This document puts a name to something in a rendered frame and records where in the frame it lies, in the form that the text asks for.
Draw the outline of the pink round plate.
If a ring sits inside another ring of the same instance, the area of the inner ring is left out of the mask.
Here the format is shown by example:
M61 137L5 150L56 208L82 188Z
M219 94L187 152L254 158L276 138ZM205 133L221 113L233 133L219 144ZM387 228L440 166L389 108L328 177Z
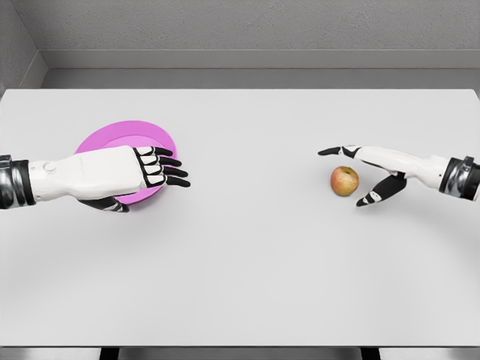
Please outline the pink round plate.
M172 137L163 128L147 121L120 121L102 127L87 136L75 154L120 146L163 148L172 152L172 159L176 159L177 156ZM82 200L81 203L95 209L105 207L107 211L113 211L116 207L122 208L141 202L157 193L160 188L161 186L147 187L135 193L123 193L120 196L98 200Z

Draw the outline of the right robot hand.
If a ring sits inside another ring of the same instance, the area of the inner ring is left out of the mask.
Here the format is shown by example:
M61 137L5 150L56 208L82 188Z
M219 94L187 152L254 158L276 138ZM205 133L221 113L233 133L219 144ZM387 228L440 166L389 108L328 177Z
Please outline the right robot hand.
M378 146L336 146L320 150L318 155L344 155L389 173L389 176L357 201L357 207L380 203L401 192L407 186L407 179L417 175L416 166L419 164L417 157Z

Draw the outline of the red-yellow apple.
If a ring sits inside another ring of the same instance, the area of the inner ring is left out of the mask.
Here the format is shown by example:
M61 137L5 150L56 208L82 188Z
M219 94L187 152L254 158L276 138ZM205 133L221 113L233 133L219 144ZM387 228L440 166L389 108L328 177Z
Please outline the red-yellow apple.
M351 167L338 166L331 173L331 189L338 196L347 197L353 194L358 189L359 184L359 174Z

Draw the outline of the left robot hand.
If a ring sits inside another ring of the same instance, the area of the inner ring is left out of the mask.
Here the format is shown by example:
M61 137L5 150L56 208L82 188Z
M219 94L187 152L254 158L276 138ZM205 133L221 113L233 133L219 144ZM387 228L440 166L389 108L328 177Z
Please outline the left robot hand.
M188 173L173 152L161 147L123 145L75 154L75 169L68 173L68 193L80 203L106 212L128 213L117 200L143 189L164 185L188 188Z

